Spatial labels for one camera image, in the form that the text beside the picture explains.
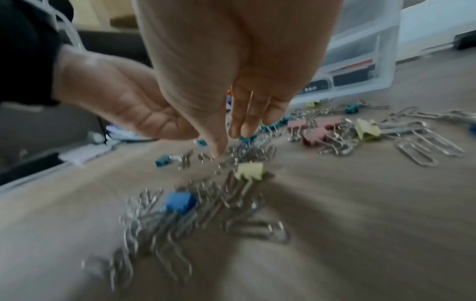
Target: human hand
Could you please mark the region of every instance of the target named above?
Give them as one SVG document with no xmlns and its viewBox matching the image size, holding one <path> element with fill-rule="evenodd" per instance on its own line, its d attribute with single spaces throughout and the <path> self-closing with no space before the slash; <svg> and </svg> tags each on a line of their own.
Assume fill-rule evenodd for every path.
<svg viewBox="0 0 476 301">
<path fill-rule="evenodd" d="M 278 121 L 314 76 L 342 0 L 136 0 L 162 93 L 212 155 Z"/>
<path fill-rule="evenodd" d="M 142 136 L 175 140 L 198 136 L 164 99 L 153 69 L 132 60 L 62 46 L 52 98 L 83 107 Z"/>
</svg>

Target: black sleeve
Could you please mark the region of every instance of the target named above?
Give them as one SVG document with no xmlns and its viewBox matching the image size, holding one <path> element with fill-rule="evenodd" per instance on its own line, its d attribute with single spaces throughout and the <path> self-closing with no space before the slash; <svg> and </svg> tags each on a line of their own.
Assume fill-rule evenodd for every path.
<svg viewBox="0 0 476 301">
<path fill-rule="evenodd" d="M 58 103 L 51 88 L 61 41 L 50 19 L 22 0 L 0 0 L 0 102 Z"/>
</svg>

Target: desk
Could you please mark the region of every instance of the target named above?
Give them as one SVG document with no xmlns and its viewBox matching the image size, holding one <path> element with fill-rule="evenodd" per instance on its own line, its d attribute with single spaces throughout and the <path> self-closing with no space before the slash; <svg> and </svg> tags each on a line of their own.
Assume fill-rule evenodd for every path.
<svg viewBox="0 0 476 301">
<path fill-rule="evenodd" d="M 476 111 L 476 50 L 444 52 L 397 66 L 394 85 L 368 95 L 394 110 Z M 389 111 L 363 110 L 382 119 Z M 212 170 L 157 170 L 154 160 L 191 142 L 159 141 L 120 149 L 0 196 L 0 296 L 10 300 L 470 300 L 476 296 L 476 137 L 465 125 L 434 123 L 466 149 L 423 168 L 390 141 L 365 143 L 345 158 L 275 142 L 267 168 L 276 177 L 258 191 L 265 213 L 292 235 L 289 245 L 237 239 L 213 224 L 183 242 L 194 262 L 179 287 L 153 257 L 135 281 L 111 295 L 80 269 L 89 254 L 120 244 L 124 200 L 143 188 L 171 189 Z"/>
</svg>

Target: plastic container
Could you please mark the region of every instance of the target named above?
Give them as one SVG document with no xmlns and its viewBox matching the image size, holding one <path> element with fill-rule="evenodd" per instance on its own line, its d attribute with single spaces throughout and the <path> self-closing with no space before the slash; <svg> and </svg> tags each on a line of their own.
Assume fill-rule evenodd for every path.
<svg viewBox="0 0 476 301">
<path fill-rule="evenodd" d="M 346 0 L 319 70 L 291 104 L 388 88 L 403 0 Z"/>
</svg>

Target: white cable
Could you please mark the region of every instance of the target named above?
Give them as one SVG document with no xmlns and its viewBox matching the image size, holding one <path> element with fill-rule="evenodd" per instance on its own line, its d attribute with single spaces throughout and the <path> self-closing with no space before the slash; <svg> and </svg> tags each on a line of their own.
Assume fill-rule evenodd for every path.
<svg viewBox="0 0 476 301">
<path fill-rule="evenodd" d="M 78 47 L 79 49 L 85 49 L 83 42 L 81 41 L 81 38 L 79 37 L 78 31 L 76 30 L 76 28 L 74 28 L 73 23 L 71 23 L 62 12 L 52 7 L 48 3 L 48 0 L 43 0 L 43 2 L 40 2 L 38 0 L 23 0 L 23 1 L 28 2 L 34 7 L 41 9 L 42 11 L 52 15 L 54 18 L 54 24 L 57 26 L 57 29 L 58 29 L 58 24 L 56 22 L 56 16 L 58 16 L 61 19 L 61 21 L 63 21 L 64 31 L 66 32 L 66 35 L 68 36 L 73 46 Z"/>
</svg>

